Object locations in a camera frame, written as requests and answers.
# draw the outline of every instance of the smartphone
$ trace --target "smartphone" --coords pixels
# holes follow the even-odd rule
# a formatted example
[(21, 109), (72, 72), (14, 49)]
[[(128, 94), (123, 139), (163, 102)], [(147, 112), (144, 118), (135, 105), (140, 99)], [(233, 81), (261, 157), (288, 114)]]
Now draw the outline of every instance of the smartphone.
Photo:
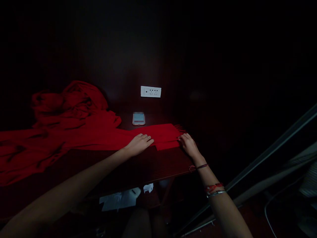
[(145, 125), (145, 115), (144, 112), (134, 112), (132, 125), (134, 126), (143, 126)]

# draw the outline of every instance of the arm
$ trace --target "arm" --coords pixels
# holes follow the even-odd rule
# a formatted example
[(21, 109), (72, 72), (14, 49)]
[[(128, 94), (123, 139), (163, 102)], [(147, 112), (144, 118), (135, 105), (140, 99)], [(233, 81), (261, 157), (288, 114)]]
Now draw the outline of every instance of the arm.
[[(180, 141), (182, 142), (185, 151), (193, 158), (196, 167), (207, 163), (205, 158), (199, 152), (195, 141), (189, 134), (181, 135)], [(198, 169), (197, 171), (199, 172), (204, 187), (219, 183), (209, 166)], [(219, 187), (213, 192), (221, 190), (224, 190), (224, 188)], [(247, 224), (227, 193), (221, 193), (210, 197), (209, 203), (227, 237), (252, 237)]]
[(34, 237), (38, 235), (70, 211), (111, 171), (132, 156), (140, 154), (153, 142), (150, 136), (137, 135), (126, 147), (36, 199), (9, 221), (0, 231), (0, 236)]

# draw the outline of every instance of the silver bracelet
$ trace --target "silver bracelet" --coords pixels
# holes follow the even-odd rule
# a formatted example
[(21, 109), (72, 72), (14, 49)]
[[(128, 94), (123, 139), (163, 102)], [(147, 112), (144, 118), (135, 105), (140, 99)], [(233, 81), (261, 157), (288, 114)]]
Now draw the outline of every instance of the silver bracelet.
[(217, 192), (214, 192), (214, 193), (211, 193), (211, 194), (208, 194), (207, 193), (207, 198), (210, 198), (210, 197), (213, 197), (213, 196), (216, 196), (216, 195), (218, 195), (218, 194), (221, 194), (221, 193), (226, 193), (227, 191), (225, 190), (225, 191), (217, 191)]

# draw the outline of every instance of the dark wooden wall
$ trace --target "dark wooden wall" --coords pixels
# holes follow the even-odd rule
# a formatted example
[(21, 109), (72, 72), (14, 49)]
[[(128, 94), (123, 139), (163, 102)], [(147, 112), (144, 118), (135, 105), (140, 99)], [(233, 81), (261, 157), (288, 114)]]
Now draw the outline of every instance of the dark wooden wall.
[[(161, 1), (13, 3), (3, 57), (10, 59), (5, 67), (10, 80), (2, 89), (10, 101), (4, 111), (17, 113), (8, 113), (7, 122), (20, 110), (29, 112), (34, 92), (61, 92), (72, 80), (98, 86), (118, 113), (171, 112), (187, 43), (173, 14), (182, 16)], [(162, 87), (161, 98), (141, 98), (141, 85)], [(21, 126), (19, 118), (1, 129), (29, 127), (31, 114), (25, 117)]]
[(224, 183), (317, 102), (312, 9), (293, 1), (186, 9), (191, 30), (174, 113)]

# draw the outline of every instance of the wall outlet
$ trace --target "wall outlet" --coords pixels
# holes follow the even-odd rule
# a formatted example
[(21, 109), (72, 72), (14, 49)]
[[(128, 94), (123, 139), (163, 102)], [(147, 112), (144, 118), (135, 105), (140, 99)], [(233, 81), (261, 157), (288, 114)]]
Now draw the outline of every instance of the wall outlet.
[(141, 86), (141, 97), (160, 98), (162, 88)]

